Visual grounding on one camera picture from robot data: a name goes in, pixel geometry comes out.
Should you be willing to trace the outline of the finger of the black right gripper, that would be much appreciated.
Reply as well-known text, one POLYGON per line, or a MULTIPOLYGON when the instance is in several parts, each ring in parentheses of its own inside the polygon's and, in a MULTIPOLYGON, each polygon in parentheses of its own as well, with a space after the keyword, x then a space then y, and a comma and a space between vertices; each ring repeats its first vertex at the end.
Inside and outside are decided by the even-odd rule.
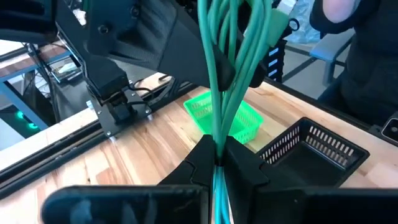
MULTIPOLYGON (((176 20, 157 71, 180 81, 209 88, 210 80, 199 26, 175 0, 170 2, 177 11, 176 20)), ((210 44, 210 49, 215 58, 216 87, 219 91, 226 91, 232 84, 235 69, 217 46, 210 44)))
POLYGON ((252 80, 249 84, 251 88, 257 88, 264 81, 265 76, 267 75, 267 57, 265 56, 257 65, 252 80))

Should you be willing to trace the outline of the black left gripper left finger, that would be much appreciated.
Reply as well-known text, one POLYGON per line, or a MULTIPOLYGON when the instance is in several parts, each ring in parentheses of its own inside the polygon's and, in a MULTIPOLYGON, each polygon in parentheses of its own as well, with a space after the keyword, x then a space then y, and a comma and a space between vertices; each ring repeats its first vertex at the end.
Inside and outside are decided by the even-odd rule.
POLYGON ((201 185, 212 187, 215 166, 215 142, 203 135, 185 159, 159 185, 201 185))

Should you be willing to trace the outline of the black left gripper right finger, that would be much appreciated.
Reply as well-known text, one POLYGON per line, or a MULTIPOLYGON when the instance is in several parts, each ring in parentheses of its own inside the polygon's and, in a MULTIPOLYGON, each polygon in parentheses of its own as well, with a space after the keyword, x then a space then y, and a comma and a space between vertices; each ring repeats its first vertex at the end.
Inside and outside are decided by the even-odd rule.
POLYGON ((284 221, 271 192, 293 187, 291 178, 231 136, 226 138, 223 166, 234 224, 284 221))

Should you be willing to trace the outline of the green plastic basket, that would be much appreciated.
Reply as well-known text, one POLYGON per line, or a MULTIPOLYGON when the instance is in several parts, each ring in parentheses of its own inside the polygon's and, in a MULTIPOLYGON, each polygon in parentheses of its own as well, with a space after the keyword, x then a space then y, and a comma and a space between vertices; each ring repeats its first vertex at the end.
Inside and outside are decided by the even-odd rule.
MULTIPOLYGON (((183 105, 201 132, 211 134, 213 130, 211 91, 187 100, 183 105)), ((246 144, 257 136, 262 123, 262 116, 245 101, 242 101, 228 134, 241 144, 246 144)))

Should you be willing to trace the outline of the black plastic basket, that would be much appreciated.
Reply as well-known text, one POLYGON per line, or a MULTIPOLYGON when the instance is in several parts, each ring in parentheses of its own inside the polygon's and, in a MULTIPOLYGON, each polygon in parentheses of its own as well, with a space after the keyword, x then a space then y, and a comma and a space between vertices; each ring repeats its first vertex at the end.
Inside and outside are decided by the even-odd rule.
POLYGON ((257 155, 299 185, 339 187, 370 153, 303 117, 257 155))

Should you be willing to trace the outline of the clear plastic bag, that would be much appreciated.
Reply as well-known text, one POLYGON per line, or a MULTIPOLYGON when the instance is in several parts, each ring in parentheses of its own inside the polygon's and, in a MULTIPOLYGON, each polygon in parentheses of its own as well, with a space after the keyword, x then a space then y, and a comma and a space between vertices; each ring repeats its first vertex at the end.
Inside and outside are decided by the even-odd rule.
POLYGON ((300 27, 285 37, 286 41, 296 44, 309 44, 320 40, 319 31, 315 30, 309 21, 313 3, 314 0, 297 0, 290 17, 298 20, 300 27))

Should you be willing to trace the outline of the grey metal bench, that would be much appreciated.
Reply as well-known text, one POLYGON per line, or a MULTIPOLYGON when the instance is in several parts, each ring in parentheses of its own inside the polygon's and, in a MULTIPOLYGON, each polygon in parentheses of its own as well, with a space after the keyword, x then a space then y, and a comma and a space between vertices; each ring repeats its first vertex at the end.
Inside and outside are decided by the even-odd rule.
POLYGON ((311 57, 325 62, 324 86, 333 82, 335 65, 338 62, 336 59, 349 46, 354 34, 354 29, 348 29, 339 34, 327 34, 309 52, 311 57))

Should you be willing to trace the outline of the person's hand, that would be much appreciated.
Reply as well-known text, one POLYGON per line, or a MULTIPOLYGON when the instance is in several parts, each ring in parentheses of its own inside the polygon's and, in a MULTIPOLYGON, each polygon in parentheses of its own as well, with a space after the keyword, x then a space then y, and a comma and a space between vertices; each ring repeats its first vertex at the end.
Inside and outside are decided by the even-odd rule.
POLYGON ((325 17, 333 23, 340 23, 349 18, 357 6, 357 0, 323 0, 322 3, 325 17))

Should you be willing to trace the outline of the person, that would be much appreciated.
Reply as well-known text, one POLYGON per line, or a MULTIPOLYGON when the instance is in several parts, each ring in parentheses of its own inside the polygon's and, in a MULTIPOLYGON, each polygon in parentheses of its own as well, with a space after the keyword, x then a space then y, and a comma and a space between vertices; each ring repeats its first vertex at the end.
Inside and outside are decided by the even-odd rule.
POLYGON ((314 0, 310 25, 324 34, 354 29, 343 73, 318 97, 334 110, 382 126, 398 112, 398 0, 357 0, 340 23, 329 21, 314 0))

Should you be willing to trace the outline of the grey-blue metal stand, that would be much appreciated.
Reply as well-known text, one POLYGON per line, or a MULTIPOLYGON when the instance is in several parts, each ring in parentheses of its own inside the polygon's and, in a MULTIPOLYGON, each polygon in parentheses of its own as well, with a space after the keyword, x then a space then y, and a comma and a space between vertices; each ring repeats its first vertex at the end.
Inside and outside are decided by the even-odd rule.
MULTIPOLYGON (((70 49, 61 40, 41 46, 39 52, 39 55, 43 56, 43 60, 48 63, 63 59, 71 54, 70 49)), ((0 55, 0 93, 4 94, 40 130, 44 130, 50 126, 50 123, 45 122, 38 112, 23 99, 22 94, 9 83, 10 79, 36 70, 38 67, 29 55, 29 51, 22 47, 0 55)))

